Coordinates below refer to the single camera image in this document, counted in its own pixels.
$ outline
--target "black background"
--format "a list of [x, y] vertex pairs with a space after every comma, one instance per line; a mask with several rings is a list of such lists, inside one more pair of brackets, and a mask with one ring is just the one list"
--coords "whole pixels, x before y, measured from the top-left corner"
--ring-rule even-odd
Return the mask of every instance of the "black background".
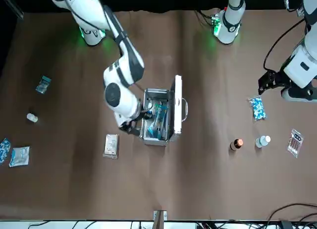
[[[51, 0], [15, 0], [24, 12], [68, 12], [56, 7]], [[101, 0], [113, 11], [138, 11], [166, 12], [169, 10], [208, 10], [213, 7], [223, 9], [228, 0]], [[290, 0], [290, 7], [295, 8], [302, 0]], [[283, 0], [246, 0], [247, 9], [284, 9]], [[2, 23], [0, 35], [0, 75], [9, 50], [10, 41], [14, 32], [16, 17], [0, 0], [0, 19]]]

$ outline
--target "orange bottle cap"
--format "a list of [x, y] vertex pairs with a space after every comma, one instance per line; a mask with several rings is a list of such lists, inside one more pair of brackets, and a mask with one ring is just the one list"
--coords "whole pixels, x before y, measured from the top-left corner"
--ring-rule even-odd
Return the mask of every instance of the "orange bottle cap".
[[242, 146], [243, 145], [243, 140], [242, 139], [238, 139], [237, 144], [238, 144], [238, 146]]

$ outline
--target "blue pill pack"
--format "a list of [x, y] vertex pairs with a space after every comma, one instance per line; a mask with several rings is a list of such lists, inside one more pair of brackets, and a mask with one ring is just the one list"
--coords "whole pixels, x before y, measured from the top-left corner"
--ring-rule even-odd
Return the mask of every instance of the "blue pill pack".
[[258, 121], [266, 118], [266, 113], [260, 96], [249, 99], [250, 105], [253, 108], [253, 119]]
[[5, 161], [8, 152], [10, 150], [11, 143], [7, 138], [5, 138], [1, 143], [0, 143], [0, 165]]

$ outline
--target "white plastic bottle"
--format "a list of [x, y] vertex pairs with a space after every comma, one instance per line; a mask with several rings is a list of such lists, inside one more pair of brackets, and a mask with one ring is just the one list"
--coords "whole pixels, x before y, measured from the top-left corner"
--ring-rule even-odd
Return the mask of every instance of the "white plastic bottle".
[[270, 141], [271, 138], [269, 136], [261, 136], [258, 139], [256, 139], [256, 146], [258, 148], [262, 148], [263, 146], [267, 146]]
[[35, 115], [32, 114], [32, 113], [28, 113], [28, 114], [26, 115], [26, 118], [29, 119], [29, 120], [32, 121], [32, 122], [37, 122], [38, 119], [39, 119], [37, 116], [35, 116]]

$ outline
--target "small bottle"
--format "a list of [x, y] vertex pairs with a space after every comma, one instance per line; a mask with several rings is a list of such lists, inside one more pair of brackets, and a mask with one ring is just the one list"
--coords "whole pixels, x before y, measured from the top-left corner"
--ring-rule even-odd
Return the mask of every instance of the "small bottle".
[[243, 145], [242, 139], [235, 139], [233, 142], [231, 142], [230, 149], [233, 151], [236, 151], [240, 149], [242, 145]]
[[269, 136], [261, 136], [258, 139], [256, 139], [256, 146], [258, 148], [262, 148], [263, 146], [267, 146], [270, 141], [271, 138]]
[[29, 119], [29, 120], [32, 121], [32, 122], [37, 122], [38, 119], [39, 119], [37, 116], [35, 116], [35, 115], [32, 114], [32, 113], [28, 113], [28, 114], [26, 115], [26, 118]]

